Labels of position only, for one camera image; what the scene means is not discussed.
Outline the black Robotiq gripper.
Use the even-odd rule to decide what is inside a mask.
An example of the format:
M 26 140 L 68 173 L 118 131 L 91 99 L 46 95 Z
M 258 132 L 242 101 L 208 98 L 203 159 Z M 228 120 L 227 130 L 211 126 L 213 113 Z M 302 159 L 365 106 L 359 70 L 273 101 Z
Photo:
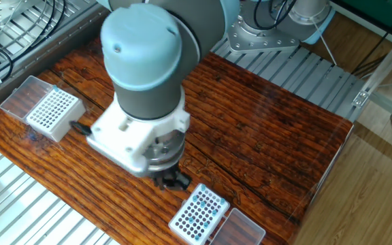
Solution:
M 178 164 L 161 171 L 156 171 L 151 174 L 150 178 L 152 179 L 153 184 L 162 191 L 165 189 L 185 191 L 192 182 L 192 178 L 189 175 L 181 173 Z

